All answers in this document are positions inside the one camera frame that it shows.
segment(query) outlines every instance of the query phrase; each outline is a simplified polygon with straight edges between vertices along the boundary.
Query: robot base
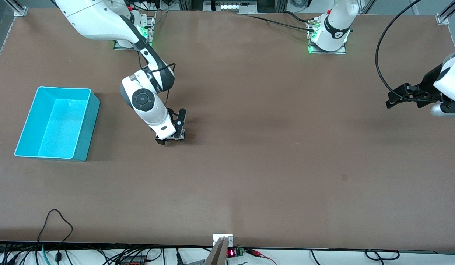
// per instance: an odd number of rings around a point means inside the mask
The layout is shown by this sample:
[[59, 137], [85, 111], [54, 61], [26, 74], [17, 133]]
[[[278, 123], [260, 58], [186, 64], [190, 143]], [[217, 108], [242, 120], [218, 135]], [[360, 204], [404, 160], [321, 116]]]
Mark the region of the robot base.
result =
[[172, 124], [175, 126], [176, 132], [172, 136], [163, 140], [158, 136], [155, 136], [155, 141], [161, 145], [165, 145], [165, 142], [169, 140], [181, 141], [185, 139], [185, 128], [183, 128], [183, 126], [185, 126], [186, 110], [180, 109], [178, 114], [172, 109], [167, 108], [167, 110], [168, 114], [170, 114], [170, 118], [172, 119]]
[[[319, 17], [315, 17], [314, 18], [314, 21], [316, 21], [316, 22], [319, 22], [319, 20], [320, 20]], [[317, 25], [317, 24], [310, 25], [309, 23], [306, 23], [306, 28], [314, 29], [316, 31], [316, 30], [319, 29], [319, 25]], [[340, 49], [335, 50], [333, 52], [328, 52], [326, 50], [322, 50], [321, 48], [319, 48], [317, 46], [317, 44], [315, 44], [314, 42], [311, 41], [311, 39], [313, 37], [315, 37], [314, 36], [315, 34], [316, 34], [316, 32], [307, 32], [307, 35], [308, 35], [308, 53], [310, 53], [310, 54], [347, 54], [346, 50], [345, 50], [345, 43], [342, 45], [342, 47], [340, 47]]]

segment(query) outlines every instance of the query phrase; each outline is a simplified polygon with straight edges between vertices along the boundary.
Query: metal bracket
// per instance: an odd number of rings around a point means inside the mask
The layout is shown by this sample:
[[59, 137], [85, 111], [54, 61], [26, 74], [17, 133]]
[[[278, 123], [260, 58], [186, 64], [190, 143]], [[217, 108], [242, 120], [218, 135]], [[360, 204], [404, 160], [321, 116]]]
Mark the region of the metal bracket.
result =
[[455, 0], [448, 4], [442, 12], [435, 15], [435, 19], [439, 25], [448, 25], [448, 18], [455, 13]]
[[232, 247], [234, 236], [228, 234], [213, 235], [213, 249], [209, 252], [204, 265], [226, 265], [227, 250]]
[[27, 7], [23, 7], [15, 0], [3, 0], [12, 10], [15, 17], [24, 17], [27, 14]]
[[180, 109], [178, 114], [170, 108], [167, 108], [167, 110], [170, 118], [172, 119], [172, 124], [175, 126], [176, 132], [172, 136], [163, 140], [161, 140], [158, 136], [155, 136], [155, 141], [161, 145], [165, 145], [165, 142], [169, 140], [181, 141], [185, 139], [185, 128], [183, 128], [183, 126], [185, 126], [186, 110]]
[[370, 12], [370, 9], [372, 9], [373, 5], [375, 4], [376, 0], [370, 0], [367, 5], [365, 5], [361, 10], [360, 14], [365, 15]]
[[216, 245], [217, 243], [217, 240], [219, 240], [219, 238], [222, 238], [222, 237], [226, 237], [227, 240], [228, 240], [228, 243], [229, 243], [229, 247], [233, 247], [234, 246], [234, 236], [231, 235], [231, 234], [214, 234], [213, 235], [213, 245]]

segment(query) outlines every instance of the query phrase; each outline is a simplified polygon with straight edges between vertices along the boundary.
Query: cable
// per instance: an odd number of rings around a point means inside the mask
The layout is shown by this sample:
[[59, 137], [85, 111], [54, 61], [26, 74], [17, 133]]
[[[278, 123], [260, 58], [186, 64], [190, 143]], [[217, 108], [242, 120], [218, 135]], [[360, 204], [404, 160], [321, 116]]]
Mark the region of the cable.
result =
[[292, 16], [295, 18], [295, 20], [298, 20], [298, 21], [300, 21], [300, 22], [303, 22], [303, 23], [307, 23], [307, 22], [308, 22], [308, 20], [302, 20], [301, 18], [299, 18], [297, 15], [295, 15], [295, 14], [292, 13], [292, 12], [283, 11], [282, 13], [285, 13], [285, 14], [288, 14], [288, 15], [292, 15]]
[[133, 258], [131, 258], [131, 260], [129, 261], [129, 264], [132, 264], [133, 263], [133, 260], [139, 255], [139, 254], [142, 254], [142, 252], [144, 251], [145, 249], [143, 250], [139, 250], [136, 254], [133, 255]]
[[52, 213], [53, 211], [56, 211], [57, 213], [59, 213], [60, 218], [62, 218], [62, 220], [63, 220], [65, 223], [67, 223], [67, 225], [70, 226], [70, 232], [69, 232], [69, 234], [68, 234], [68, 235], [64, 238], [64, 240], [62, 240], [62, 241], [60, 242], [60, 244], [59, 244], [59, 246], [61, 246], [62, 243], [64, 243], [64, 241], [67, 240], [67, 238], [69, 238], [69, 236], [72, 234], [72, 232], [74, 231], [74, 227], [72, 226], [71, 223], [69, 223], [69, 222], [64, 218], [64, 216], [62, 216], [62, 213], [61, 213], [59, 210], [57, 210], [57, 209], [52, 209], [52, 210], [50, 210], [50, 211], [47, 213], [46, 220], [44, 221], [44, 225], [42, 226], [42, 229], [41, 229], [41, 231], [39, 232], [39, 235], [37, 236], [37, 243], [40, 242], [40, 240], [41, 240], [41, 235], [42, 235], [42, 232], [44, 231], [44, 228], [46, 227], [46, 224], [47, 224], [47, 220], [48, 220], [48, 218], [49, 218], [49, 215], [50, 215], [50, 213]]
[[314, 251], [313, 251], [313, 250], [311, 250], [311, 254], [313, 255], [313, 259], [314, 259], [315, 263], [316, 263], [317, 265], [321, 265], [321, 264], [317, 261], [317, 258], [315, 258], [315, 255], [314, 255]]
[[[140, 67], [140, 69], [143, 70], [143, 71], [146, 72], [146, 73], [158, 72], [158, 71], [161, 71], [161, 70], [163, 70], [163, 69], [167, 69], [167, 68], [170, 67], [170, 66], [173, 66], [172, 72], [174, 72], [174, 71], [175, 71], [175, 67], [176, 67], [176, 63], [171, 63], [171, 64], [166, 65], [166, 66], [164, 66], [164, 67], [161, 67], [161, 68], [159, 68], [159, 69], [157, 69], [157, 70], [148, 70], [148, 67], [147, 67], [147, 66], [144, 66], [144, 67], [143, 67], [143, 66], [140, 64], [140, 55], [139, 55], [139, 52], [137, 52], [137, 60], [138, 60], [138, 62], [139, 62], [139, 67]], [[165, 96], [165, 100], [164, 100], [164, 106], [165, 106], [165, 104], [167, 104], [167, 101], [168, 101], [168, 94], [170, 94], [170, 90], [167, 90], [167, 95]]]
[[[60, 218], [61, 218], [65, 223], [67, 223], [67, 225], [70, 226], [70, 232], [69, 232], [69, 234], [64, 238], [64, 240], [62, 240], [62, 241], [60, 242], [59, 246], [57, 247], [57, 254], [56, 254], [56, 257], [57, 257], [57, 255], [59, 255], [59, 256], [61, 257], [61, 255], [60, 255], [60, 247], [62, 246], [62, 244], [64, 243], [64, 241], [67, 240], [67, 238], [69, 238], [69, 236], [72, 234], [72, 232], [74, 231], [74, 227], [72, 226], [71, 223], [69, 223], [69, 222], [64, 218], [64, 216], [62, 215], [62, 213], [61, 213], [59, 210], [57, 210], [57, 209], [52, 209], [52, 210], [50, 210], [50, 211], [47, 213], [46, 220], [44, 221], [44, 225], [42, 226], [42, 229], [41, 229], [41, 231], [39, 232], [39, 235], [37, 236], [37, 243], [40, 242], [40, 238], [41, 238], [42, 232], [44, 231], [44, 228], [46, 227], [46, 224], [47, 224], [47, 220], [48, 220], [48, 218], [49, 218], [49, 215], [50, 215], [50, 213], [52, 213], [53, 211], [56, 211], [57, 213], [59, 213]], [[57, 260], [57, 265], [59, 265], [60, 259], [57, 259], [57, 258], [56, 258], [56, 260]]]
[[29, 249], [29, 250], [26, 252], [26, 255], [24, 255], [24, 258], [22, 258], [22, 260], [20, 261], [20, 263], [19, 263], [18, 265], [24, 264], [24, 262], [25, 262], [25, 260], [26, 260], [26, 258], [27, 258], [27, 255], [29, 255], [29, 253], [31, 253], [31, 251], [32, 251], [32, 248]]
[[160, 248], [160, 253], [159, 255], [157, 256], [157, 258], [155, 259], [147, 259], [147, 256], [148, 256], [148, 253], [152, 250], [152, 248], [150, 248], [148, 251], [147, 251], [147, 254], [145, 254], [145, 260], [146, 262], [152, 262], [154, 260], [157, 260], [158, 258], [160, 258], [160, 256], [162, 255], [162, 248]]
[[125, 256], [125, 255], [131, 256], [131, 255], [133, 255], [133, 253], [136, 253], [140, 249], [144, 249], [144, 248], [146, 248], [146, 247], [125, 249], [121, 253], [116, 254], [116, 255], [112, 256], [111, 258], [108, 258], [108, 260], [105, 261], [102, 265], [105, 265], [105, 264], [109, 265], [111, 262], [114, 262], [114, 263], [118, 264], [118, 263], [120, 263], [121, 258], [123, 258], [123, 256]]
[[295, 29], [300, 29], [300, 30], [305, 30], [305, 31], [309, 31], [309, 32], [314, 32], [313, 29], [308, 29], [308, 28], [302, 28], [302, 27], [297, 27], [297, 26], [293, 26], [293, 25], [288, 25], [288, 24], [281, 23], [281, 22], [278, 22], [278, 21], [269, 20], [269, 19], [263, 18], [263, 17], [256, 17], [254, 15], [248, 15], [248, 17], [254, 17], [254, 18], [257, 18], [259, 20], [265, 20], [267, 22], [272, 22], [272, 23], [275, 23], [275, 24], [278, 24], [278, 25], [282, 25], [282, 26], [285, 26], [285, 27], [291, 27], [291, 28], [295, 28]]
[[38, 249], [38, 245], [39, 244], [36, 244], [36, 247], [34, 248], [34, 256], [36, 258], [36, 265], [39, 265], [39, 260], [37, 260], [37, 249]]
[[165, 13], [163, 13], [162, 16], [155, 22], [154, 27], [155, 27], [155, 25], [158, 24], [158, 22], [160, 22], [160, 21], [162, 20], [162, 18], [165, 17], [165, 15], [167, 15], [167, 13], [170, 11], [170, 9], [172, 9], [172, 8], [174, 8], [174, 7], [176, 7], [176, 5], [174, 5], [173, 7], [167, 7], [167, 9], [164, 10]]
[[69, 257], [69, 254], [67, 253], [67, 249], [65, 249], [64, 251], [65, 251], [65, 255], [67, 256], [67, 260], [69, 260], [70, 265], [74, 265], [74, 264], [72, 263], [72, 260], [71, 260], [70, 257]]
[[50, 265], [49, 259], [47, 258], [46, 251], [44, 250], [44, 244], [41, 246], [42, 256], [44, 257], [44, 261], [47, 265]]
[[49, 0], [52, 2], [52, 4], [54, 4], [57, 8], [59, 8], [59, 6], [56, 4], [56, 2], [54, 2], [54, 0]]
[[3, 260], [1, 260], [1, 263], [2, 264], [5, 264], [5, 260], [8, 260], [7, 257], [8, 257], [8, 254], [6, 253], [6, 248], [8, 247], [8, 245], [5, 245], [5, 248], [3, 249]]
[[105, 260], [108, 261], [108, 257], [105, 255], [101, 247], [99, 247], [99, 252], [103, 255], [103, 257], [105, 257]]
[[139, 52], [137, 52], [137, 59], [138, 59], [138, 62], [139, 62], [140, 70], [143, 70], [143, 71], [146, 72], [146, 73], [154, 73], [154, 72], [162, 71], [162, 70], [164, 70], [164, 69], [167, 69], [167, 68], [170, 67], [170, 66], [173, 66], [172, 71], [175, 71], [176, 63], [171, 63], [171, 64], [169, 64], [169, 65], [166, 65], [166, 66], [161, 67], [161, 68], [156, 69], [156, 70], [149, 70], [147, 66], [144, 66], [144, 67], [143, 67], [143, 66], [140, 64], [140, 55], [139, 55]]
[[416, 0], [414, 1], [413, 3], [411, 3], [410, 5], [408, 5], [405, 9], [403, 9], [401, 12], [399, 12], [399, 14], [397, 14], [393, 20], [391, 20], [391, 22], [389, 22], [389, 24], [386, 26], [386, 28], [384, 29], [383, 33], [381, 34], [381, 37], [379, 38], [379, 41], [378, 41], [378, 44], [376, 44], [376, 52], [375, 52], [375, 66], [376, 66], [376, 71], [378, 72], [378, 76], [379, 78], [381, 79], [381, 81], [383, 82], [383, 84], [386, 86], [386, 88], [392, 92], [393, 94], [395, 94], [396, 96], [398, 96], [401, 100], [404, 100], [404, 101], [413, 101], [413, 102], [432, 102], [431, 99], [410, 99], [410, 98], [406, 98], [406, 97], [403, 97], [401, 95], [399, 95], [398, 93], [396, 93], [389, 85], [388, 83], [386, 82], [386, 80], [384, 80], [384, 77], [383, 75], [381, 74], [381, 70], [379, 69], [379, 65], [378, 65], [378, 52], [379, 52], [379, 47], [381, 46], [381, 42], [383, 40], [383, 37], [384, 35], [386, 34], [386, 32], [388, 31], [388, 29], [391, 27], [391, 25], [393, 25], [393, 23], [402, 15], [404, 14], [404, 12], [406, 12], [407, 10], [409, 10], [411, 7], [413, 7], [414, 5], [416, 5], [418, 2], [421, 2], [422, 0]]
[[266, 255], [263, 255], [259, 251], [253, 250], [252, 248], [244, 248], [244, 250], [246, 253], [249, 253], [250, 255], [253, 255], [257, 258], [266, 258], [267, 260], [270, 260], [271, 262], [275, 263], [275, 265], [278, 265], [275, 260], [268, 258]]
[[[370, 257], [370, 256], [368, 255], [368, 252], [369, 252], [369, 251], [370, 251], [370, 252], [373, 252], [373, 253], [377, 256], [377, 258], [372, 258], [372, 257]], [[390, 260], [397, 260], [401, 254], [400, 254], [399, 251], [397, 251], [397, 250], [396, 250], [396, 253], [397, 253], [397, 255], [396, 255], [396, 257], [394, 257], [394, 258], [381, 258], [381, 256], [378, 254], [378, 252], [376, 252], [376, 250], [365, 250], [365, 255], [366, 255], [367, 258], [369, 258], [370, 260], [379, 261], [379, 262], [381, 262], [381, 265], [384, 265], [384, 261], [385, 261], [385, 260], [388, 260], [388, 261], [390, 261]]]
[[145, 11], [149, 11], [147, 5], [144, 2], [140, 2], [140, 3], [145, 6]]

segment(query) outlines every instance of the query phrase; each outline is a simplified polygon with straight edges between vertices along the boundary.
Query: white surface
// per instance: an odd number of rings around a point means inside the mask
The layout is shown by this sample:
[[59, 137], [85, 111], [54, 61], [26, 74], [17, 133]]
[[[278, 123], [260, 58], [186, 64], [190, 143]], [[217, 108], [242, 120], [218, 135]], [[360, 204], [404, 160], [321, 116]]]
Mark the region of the white surface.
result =
[[450, 70], [441, 78], [438, 79], [434, 86], [444, 95], [455, 101], [455, 57], [443, 64], [442, 71], [450, 68]]
[[329, 14], [329, 23], [336, 29], [346, 29], [352, 25], [359, 12], [357, 0], [338, 0]]
[[[309, 250], [259, 250], [264, 255], [272, 258], [278, 265], [316, 265]], [[116, 250], [105, 250], [106, 256], [110, 257], [120, 253]], [[56, 251], [50, 251], [47, 255], [51, 265], [56, 265], [54, 261]], [[60, 265], [69, 265], [67, 257], [62, 252], [62, 261]], [[148, 259], [154, 259], [160, 253], [160, 250], [150, 251]], [[369, 260], [364, 252], [359, 251], [323, 251], [315, 250], [314, 254], [321, 265], [379, 265], [378, 261]], [[201, 248], [181, 248], [180, 255], [185, 264], [206, 259], [209, 252]], [[390, 258], [393, 254], [381, 254], [382, 258]], [[74, 265], [101, 265], [105, 262], [103, 256], [96, 250], [70, 250], [69, 256]], [[42, 254], [38, 251], [38, 260], [40, 265], [45, 265]], [[249, 262], [246, 265], [274, 265], [271, 261], [264, 258], [256, 258], [252, 255], [245, 254], [241, 257], [229, 258], [229, 265], [237, 265], [243, 262]], [[385, 261], [385, 265], [455, 265], [455, 255], [438, 255], [438, 254], [415, 254], [401, 253], [401, 257], [394, 261]], [[35, 265], [34, 252], [30, 253], [24, 265]], [[163, 258], [160, 256], [157, 260], [150, 262], [151, 265], [163, 265]], [[176, 265], [176, 250], [174, 248], [165, 250], [165, 264]]]

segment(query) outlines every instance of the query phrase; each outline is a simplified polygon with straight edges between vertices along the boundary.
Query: black cable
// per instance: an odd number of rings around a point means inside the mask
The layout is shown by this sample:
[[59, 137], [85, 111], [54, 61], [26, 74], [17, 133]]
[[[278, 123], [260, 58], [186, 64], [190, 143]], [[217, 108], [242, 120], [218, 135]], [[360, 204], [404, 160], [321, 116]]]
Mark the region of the black cable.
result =
[[139, 62], [139, 67], [140, 67], [140, 69], [143, 70], [144, 72], [147, 72], [147, 73], [154, 73], [154, 72], [162, 71], [162, 70], [164, 70], [164, 69], [167, 69], [167, 68], [170, 67], [170, 66], [173, 66], [172, 71], [175, 71], [176, 63], [171, 63], [171, 64], [169, 64], [169, 65], [166, 65], [166, 66], [161, 67], [161, 68], [156, 69], [156, 70], [150, 70], [150, 69], [148, 69], [148, 67], [147, 67], [147, 69], [145, 69], [146, 66], [143, 67], [143, 66], [140, 64], [140, 55], [139, 55], [139, 52], [137, 52], [137, 59], [138, 59], [138, 62]]
[[375, 66], [376, 66], [376, 71], [378, 72], [378, 76], [379, 78], [381, 79], [381, 81], [383, 82], [383, 84], [386, 86], [386, 88], [392, 92], [393, 94], [395, 94], [396, 96], [398, 96], [401, 100], [404, 100], [404, 101], [413, 101], [413, 102], [432, 102], [431, 99], [410, 99], [410, 98], [406, 98], [406, 97], [403, 97], [401, 95], [399, 95], [398, 93], [396, 93], [389, 85], [388, 83], [386, 82], [386, 80], [384, 80], [384, 77], [383, 75], [381, 74], [381, 70], [379, 69], [379, 65], [378, 65], [378, 52], [379, 52], [379, 47], [381, 46], [381, 42], [383, 40], [383, 37], [384, 35], [386, 34], [386, 32], [388, 31], [388, 29], [391, 27], [391, 25], [393, 25], [393, 23], [402, 15], [404, 14], [404, 12], [406, 12], [407, 10], [409, 10], [411, 7], [413, 7], [414, 5], [416, 5], [418, 2], [421, 2], [422, 0], [416, 0], [414, 1], [413, 3], [411, 3], [410, 5], [408, 5], [405, 9], [403, 9], [401, 12], [399, 12], [399, 14], [397, 14], [393, 20], [391, 20], [391, 22], [389, 22], [389, 24], [386, 26], [386, 28], [384, 29], [383, 33], [381, 34], [381, 37], [379, 38], [379, 41], [378, 41], [378, 44], [376, 44], [376, 52], [375, 52]]
[[[372, 258], [372, 257], [370, 257], [370, 255], [368, 255], [368, 252], [373, 252], [373, 253], [377, 256], [377, 258]], [[378, 252], [376, 252], [376, 250], [365, 250], [365, 255], [366, 255], [367, 258], [369, 258], [370, 260], [379, 261], [379, 262], [381, 262], [381, 265], [384, 265], [384, 261], [385, 261], [385, 260], [388, 260], [388, 261], [390, 261], [390, 260], [397, 260], [401, 254], [400, 254], [399, 251], [397, 251], [397, 250], [396, 250], [395, 253], [396, 253], [397, 255], [396, 255], [396, 257], [394, 257], [394, 258], [381, 258], [381, 256], [379, 255]]]
[[108, 257], [105, 255], [101, 247], [99, 247], [99, 252], [103, 255], [103, 257], [105, 257], [105, 260], [108, 261]]
[[145, 3], [144, 3], [144, 2], [141, 2], [141, 4], [145, 6], [145, 9], [146, 9], [146, 11], [149, 11], [149, 9], [148, 9], [147, 5], [145, 5]]
[[129, 261], [129, 264], [132, 264], [133, 263], [133, 260], [137, 257], [137, 255], [141, 254], [142, 255], [142, 252], [145, 250], [145, 248], [143, 250], [139, 250], [133, 258], [131, 258], [131, 260]]
[[158, 254], [158, 256], [155, 258], [155, 259], [147, 259], [147, 256], [148, 256], [148, 253], [152, 250], [152, 248], [150, 248], [148, 251], [147, 251], [147, 254], [145, 254], [145, 262], [152, 262], [154, 260], [157, 260], [158, 258], [160, 258], [160, 256], [162, 255], [162, 248], [160, 248], [160, 253]]
[[36, 265], [39, 265], [39, 260], [37, 260], [37, 249], [38, 249], [38, 247], [39, 247], [39, 244], [36, 244], [36, 247], [34, 249], [34, 256], [36, 258]]
[[308, 20], [302, 20], [301, 18], [299, 18], [297, 15], [295, 15], [293, 12], [289, 12], [289, 11], [283, 11], [282, 13], [285, 13], [285, 14], [288, 14], [288, 15], [292, 15], [296, 20], [300, 21], [300, 22], [304, 22], [304, 23], [307, 23]]
[[8, 245], [5, 245], [5, 248], [3, 249], [3, 259], [1, 260], [2, 264], [5, 264], [5, 260], [7, 260], [7, 252], [6, 249], [8, 248]]
[[133, 253], [136, 253], [137, 251], [139, 251], [141, 249], [142, 250], [147, 249], [147, 246], [142, 246], [142, 247], [139, 246], [138, 248], [125, 249], [121, 253], [116, 254], [116, 255], [112, 256], [111, 258], [108, 258], [108, 261], [105, 261], [102, 265], [105, 265], [105, 264], [109, 265], [111, 262], [120, 263], [121, 258], [123, 258], [125, 255], [131, 256], [131, 255], [133, 255]]
[[69, 232], [69, 234], [64, 238], [64, 240], [62, 240], [62, 241], [60, 242], [59, 246], [57, 247], [57, 254], [59, 254], [59, 253], [60, 253], [60, 247], [62, 246], [62, 244], [64, 243], [64, 241], [67, 240], [67, 238], [69, 238], [69, 236], [70, 236], [70, 235], [72, 234], [72, 232], [74, 231], [74, 227], [72, 226], [72, 224], [69, 223], [69, 222], [64, 218], [64, 216], [62, 215], [62, 213], [61, 213], [59, 210], [57, 210], [57, 209], [52, 209], [52, 210], [50, 210], [50, 211], [47, 213], [46, 220], [44, 221], [44, 225], [42, 226], [42, 229], [41, 229], [41, 231], [39, 232], [39, 235], [37, 236], [37, 243], [40, 242], [40, 238], [41, 238], [42, 232], [44, 231], [44, 228], [46, 227], [46, 224], [47, 224], [47, 220], [48, 220], [48, 218], [49, 218], [49, 215], [50, 215], [50, 213], [52, 213], [53, 211], [56, 211], [57, 213], [59, 213], [60, 218], [61, 218], [65, 223], [67, 223], [67, 225], [70, 226], [70, 232]]
[[31, 251], [32, 251], [32, 248], [29, 249], [29, 250], [26, 252], [26, 255], [24, 255], [24, 257], [22, 258], [21, 262], [20, 262], [18, 265], [22, 265], [22, 264], [25, 263], [25, 260], [26, 260], [26, 258], [27, 258], [27, 255], [29, 255], [29, 253], [31, 253]]
[[254, 15], [248, 15], [248, 17], [258, 18], [259, 20], [265, 20], [267, 22], [272, 22], [272, 23], [275, 23], [275, 24], [278, 24], [278, 25], [282, 25], [282, 26], [285, 26], [285, 27], [291, 27], [291, 28], [295, 28], [295, 29], [300, 29], [300, 30], [305, 30], [305, 31], [309, 31], [309, 32], [314, 32], [313, 29], [308, 29], [308, 28], [302, 28], [302, 27], [297, 27], [297, 26], [293, 26], [293, 25], [288, 25], [288, 24], [281, 23], [281, 22], [278, 22], [278, 21], [269, 20], [268, 18], [256, 17]]
[[52, 2], [52, 4], [54, 4], [57, 8], [59, 8], [59, 6], [54, 2], [54, 0], [50, 0]]
[[67, 249], [64, 249], [64, 251], [65, 251], [65, 255], [67, 256], [67, 260], [69, 260], [70, 265], [74, 265], [74, 264], [72, 263], [72, 260], [71, 260], [70, 257], [69, 257], [69, 254], [67, 253]]
[[317, 263], [317, 265], [321, 265], [321, 264], [317, 261], [317, 258], [315, 258], [314, 251], [313, 251], [313, 250], [310, 250], [310, 251], [311, 251], [311, 254], [313, 255], [313, 259], [314, 259], [315, 263]]

